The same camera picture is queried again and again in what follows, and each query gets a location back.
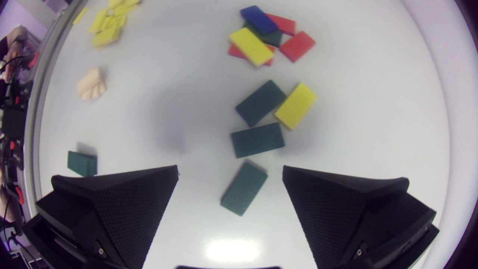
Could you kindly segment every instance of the pile of colored blocks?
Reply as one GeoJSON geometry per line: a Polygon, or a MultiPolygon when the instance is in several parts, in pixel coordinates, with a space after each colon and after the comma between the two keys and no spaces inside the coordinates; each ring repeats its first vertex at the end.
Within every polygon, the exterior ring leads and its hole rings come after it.
{"type": "Polygon", "coordinates": [[[137,8],[139,2],[140,0],[109,0],[108,7],[98,12],[88,31],[95,34],[93,47],[99,49],[118,40],[126,24],[127,14],[137,8]]]}
{"type": "MultiPolygon", "coordinates": [[[[267,114],[279,107],[274,116],[288,129],[293,130],[314,104],[317,96],[303,83],[286,96],[272,81],[236,106],[236,111],[251,129],[232,133],[236,158],[274,150],[285,146],[279,123],[254,127],[267,114]]],[[[267,179],[262,169],[246,162],[231,187],[221,200],[221,205],[242,216],[267,179]]]]}
{"type": "Polygon", "coordinates": [[[249,60],[255,67],[270,66],[279,48],[289,60],[296,62],[314,45],[315,41],[304,31],[295,34],[295,22],[262,12],[257,6],[251,6],[240,11],[246,20],[243,28],[231,34],[229,54],[249,60]],[[291,35],[281,44],[282,34],[291,35]]]}
{"type": "MultiPolygon", "coordinates": [[[[255,67],[270,66],[275,47],[289,60],[296,62],[315,45],[315,41],[305,32],[295,34],[294,21],[265,14],[257,6],[242,9],[240,13],[246,23],[242,29],[229,36],[232,45],[228,53],[249,60],[255,67]],[[281,44],[282,34],[293,37],[281,44]]],[[[303,83],[299,83],[286,96],[272,80],[267,81],[236,106],[236,111],[251,127],[231,134],[236,158],[284,147],[279,123],[259,127],[255,125],[279,107],[274,113],[275,118],[289,130],[293,130],[316,99],[317,96],[303,83]]],[[[267,174],[263,169],[246,161],[223,196],[221,205],[242,216],[266,179],[267,174]]]]}

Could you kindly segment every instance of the white table surface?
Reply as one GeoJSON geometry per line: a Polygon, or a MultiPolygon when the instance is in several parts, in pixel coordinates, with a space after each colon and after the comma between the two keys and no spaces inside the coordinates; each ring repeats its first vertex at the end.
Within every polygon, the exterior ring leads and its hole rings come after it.
{"type": "MultiPolygon", "coordinates": [[[[41,122],[42,194],[52,175],[76,175],[68,150],[97,154],[99,174],[177,164],[180,180],[144,268],[316,268],[283,165],[408,177],[409,193],[437,211],[439,227],[450,158],[445,102],[400,1],[144,0],[120,40],[95,50],[87,29],[106,4],[87,3],[56,62],[41,122]],[[239,10],[253,4],[296,20],[317,45],[295,64],[278,52],[272,67],[258,69],[228,56],[239,10]],[[108,90],[81,101],[76,83],[95,66],[108,90]],[[303,82],[319,99],[294,131],[282,129],[285,148],[247,158],[269,177],[238,217],[219,205],[244,162],[229,136],[247,129],[234,107],[269,79],[286,94],[303,82]]],[[[272,122],[269,115],[259,125],[272,122]]]]}

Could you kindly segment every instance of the teal block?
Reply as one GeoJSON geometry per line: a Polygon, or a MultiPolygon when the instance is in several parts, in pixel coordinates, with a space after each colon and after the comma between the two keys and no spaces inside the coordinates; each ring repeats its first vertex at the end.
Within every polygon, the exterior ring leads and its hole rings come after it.
{"type": "Polygon", "coordinates": [[[281,40],[282,40],[281,30],[276,30],[270,34],[261,34],[249,22],[246,22],[243,27],[248,28],[256,37],[258,37],[262,42],[264,42],[267,45],[271,45],[274,47],[279,47],[281,45],[281,40]]]}
{"type": "Polygon", "coordinates": [[[236,111],[247,122],[249,127],[256,125],[263,117],[280,105],[286,96],[272,81],[267,81],[253,94],[242,101],[236,111]]]}
{"type": "Polygon", "coordinates": [[[68,168],[83,177],[94,176],[98,173],[97,157],[68,151],[68,168]]]}
{"type": "Polygon", "coordinates": [[[231,134],[236,158],[266,152],[285,146],[281,127],[272,123],[231,134]]]}
{"type": "Polygon", "coordinates": [[[245,163],[222,198],[221,205],[242,216],[266,181],[267,174],[245,163]]]}

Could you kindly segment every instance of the wooden block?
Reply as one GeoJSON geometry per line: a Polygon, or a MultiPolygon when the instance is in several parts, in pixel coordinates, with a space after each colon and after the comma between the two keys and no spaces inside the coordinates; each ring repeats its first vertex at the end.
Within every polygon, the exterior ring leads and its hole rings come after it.
{"type": "Polygon", "coordinates": [[[90,70],[87,75],[82,78],[76,85],[76,91],[78,93],[78,96],[83,96],[83,94],[93,88],[96,84],[98,84],[101,81],[101,73],[99,71],[99,68],[94,68],[90,70]]]}
{"type": "Polygon", "coordinates": [[[77,24],[80,22],[80,20],[83,18],[83,16],[86,14],[89,8],[84,8],[76,17],[76,19],[73,21],[73,25],[77,24]]]}
{"type": "Polygon", "coordinates": [[[254,35],[256,35],[265,44],[268,44],[274,47],[279,47],[281,45],[282,32],[279,30],[276,30],[270,34],[261,34],[249,22],[244,23],[243,27],[246,27],[247,29],[249,29],[254,35]]]}
{"type": "Polygon", "coordinates": [[[261,34],[270,34],[278,29],[277,25],[257,6],[244,8],[240,14],[261,34]]]}
{"type": "Polygon", "coordinates": [[[272,123],[231,134],[236,158],[284,147],[281,128],[272,123]]]}
{"type": "Polygon", "coordinates": [[[284,34],[288,34],[291,36],[295,35],[295,22],[283,17],[267,14],[267,17],[271,19],[279,28],[280,31],[284,34]]]}
{"type": "Polygon", "coordinates": [[[303,83],[292,91],[274,116],[287,128],[293,130],[307,114],[317,96],[303,83]]]}
{"type": "MultiPolygon", "coordinates": [[[[273,53],[275,52],[275,47],[269,46],[269,45],[266,45],[266,47],[268,47],[273,53]]],[[[231,46],[229,47],[228,54],[237,58],[242,58],[247,60],[247,57],[234,44],[231,44],[231,46]]],[[[273,60],[274,60],[273,58],[270,59],[264,65],[271,66],[273,60]]]]}
{"type": "Polygon", "coordinates": [[[122,3],[123,3],[123,0],[109,0],[108,1],[108,8],[109,9],[114,9],[122,3]]]}
{"type": "Polygon", "coordinates": [[[315,41],[304,31],[301,31],[279,47],[279,50],[295,63],[314,45],[315,41]]]}
{"type": "Polygon", "coordinates": [[[97,171],[97,157],[68,151],[68,168],[83,177],[94,176],[97,171]]]}
{"type": "Polygon", "coordinates": [[[101,48],[118,40],[121,27],[109,28],[95,35],[91,43],[95,48],[101,48]]]}
{"type": "Polygon", "coordinates": [[[86,90],[81,96],[81,100],[90,100],[93,95],[93,88],[86,90]]]}
{"type": "Polygon", "coordinates": [[[245,163],[221,200],[221,205],[242,216],[267,179],[267,174],[245,163]]]}
{"type": "Polygon", "coordinates": [[[90,34],[98,33],[101,30],[103,20],[106,18],[107,13],[108,13],[108,9],[98,12],[88,31],[90,34]]]}
{"type": "Polygon", "coordinates": [[[99,83],[91,90],[91,99],[97,100],[99,98],[99,83]]]}
{"type": "Polygon", "coordinates": [[[105,86],[105,83],[103,81],[101,81],[99,83],[99,95],[103,95],[103,93],[105,93],[106,91],[106,86],[105,86]]]}
{"type": "Polygon", "coordinates": [[[229,39],[255,67],[260,67],[274,57],[274,53],[247,28],[231,34],[229,39]]]}
{"type": "Polygon", "coordinates": [[[253,127],[280,105],[285,98],[286,96],[281,89],[272,80],[269,80],[236,106],[236,111],[249,127],[253,127]]]}

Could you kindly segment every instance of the cable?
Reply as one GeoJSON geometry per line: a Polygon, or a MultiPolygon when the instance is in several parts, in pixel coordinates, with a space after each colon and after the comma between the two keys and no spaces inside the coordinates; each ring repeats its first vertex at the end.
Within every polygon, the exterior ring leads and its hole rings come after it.
{"type": "MultiPolygon", "coordinates": [[[[7,209],[8,209],[8,204],[10,203],[10,200],[11,200],[11,196],[10,198],[8,198],[7,206],[5,207],[5,214],[3,214],[3,236],[5,237],[5,240],[8,240],[7,232],[5,232],[5,222],[7,222],[5,218],[7,217],[7,209]]],[[[8,244],[8,251],[11,252],[10,244],[8,244]]]]}
{"type": "Polygon", "coordinates": [[[30,251],[28,251],[26,247],[24,247],[20,242],[18,242],[18,240],[17,240],[17,234],[14,234],[14,233],[12,232],[12,233],[11,233],[11,238],[12,238],[12,240],[15,242],[15,244],[20,245],[20,246],[28,253],[28,255],[30,255],[30,257],[32,258],[32,261],[36,261],[35,258],[33,258],[33,255],[30,253],[30,251]]]}
{"type": "Polygon", "coordinates": [[[3,72],[5,71],[5,66],[7,66],[9,63],[13,62],[14,60],[17,60],[17,59],[20,59],[20,58],[23,58],[24,56],[16,56],[15,58],[11,59],[10,61],[8,61],[4,66],[2,66],[2,68],[0,68],[0,72],[3,72]]]}

